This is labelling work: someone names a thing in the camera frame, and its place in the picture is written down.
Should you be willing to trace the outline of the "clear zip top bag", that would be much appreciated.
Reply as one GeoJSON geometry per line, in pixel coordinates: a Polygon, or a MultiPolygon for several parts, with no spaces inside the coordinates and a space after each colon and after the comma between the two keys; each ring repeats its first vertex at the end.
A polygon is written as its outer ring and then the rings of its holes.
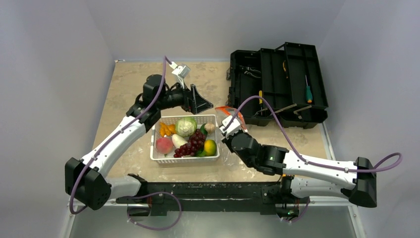
{"type": "Polygon", "coordinates": [[[222,143],[222,139],[224,136],[221,134],[220,127],[222,126],[222,121],[229,116],[234,115],[237,111],[236,108],[222,106],[215,108],[215,115],[216,115],[216,123],[217,126],[215,127],[215,134],[216,134],[216,144],[218,146],[218,150],[220,153],[219,158],[221,159],[222,163],[230,170],[235,171],[239,169],[240,163],[242,162],[241,159],[234,153],[231,153],[228,147],[222,143]]]}

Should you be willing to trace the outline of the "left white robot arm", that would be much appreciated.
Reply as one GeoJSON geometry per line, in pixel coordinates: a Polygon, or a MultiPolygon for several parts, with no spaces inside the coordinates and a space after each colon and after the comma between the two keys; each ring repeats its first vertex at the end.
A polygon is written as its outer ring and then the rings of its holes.
{"type": "Polygon", "coordinates": [[[105,178],[123,153],[160,120],[161,111],[175,107],[196,115],[213,108],[213,104],[198,93],[194,84],[187,87],[177,82],[169,87],[163,75],[148,76],[143,92],[117,128],[81,159],[70,158],[65,163],[65,192],[70,196],[71,214],[87,207],[98,210],[114,195],[129,196],[136,203],[146,200],[148,190],[138,179],[129,176],[128,185],[120,188],[105,178]]]}

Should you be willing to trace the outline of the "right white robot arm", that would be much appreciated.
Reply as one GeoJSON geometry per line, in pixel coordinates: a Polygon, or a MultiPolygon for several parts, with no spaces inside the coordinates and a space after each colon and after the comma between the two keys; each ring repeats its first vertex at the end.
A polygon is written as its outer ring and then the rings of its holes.
{"type": "Polygon", "coordinates": [[[222,133],[222,142],[249,168],[265,175],[284,175],[278,188],[285,202],[308,196],[346,198],[354,205],[377,207],[376,173],[369,159],[331,161],[290,152],[274,145],[258,143],[248,133],[222,133]]]}

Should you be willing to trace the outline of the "purple grape bunch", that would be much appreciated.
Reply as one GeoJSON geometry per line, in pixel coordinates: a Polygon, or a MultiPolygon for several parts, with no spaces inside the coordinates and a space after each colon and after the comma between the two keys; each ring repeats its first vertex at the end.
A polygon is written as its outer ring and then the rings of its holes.
{"type": "Polygon", "coordinates": [[[181,158],[185,156],[199,157],[203,155],[204,142],[207,137],[200,133],[200,130],[188,138],[188,142],[179,149],[174,150],[174,157],[181,158]]]}

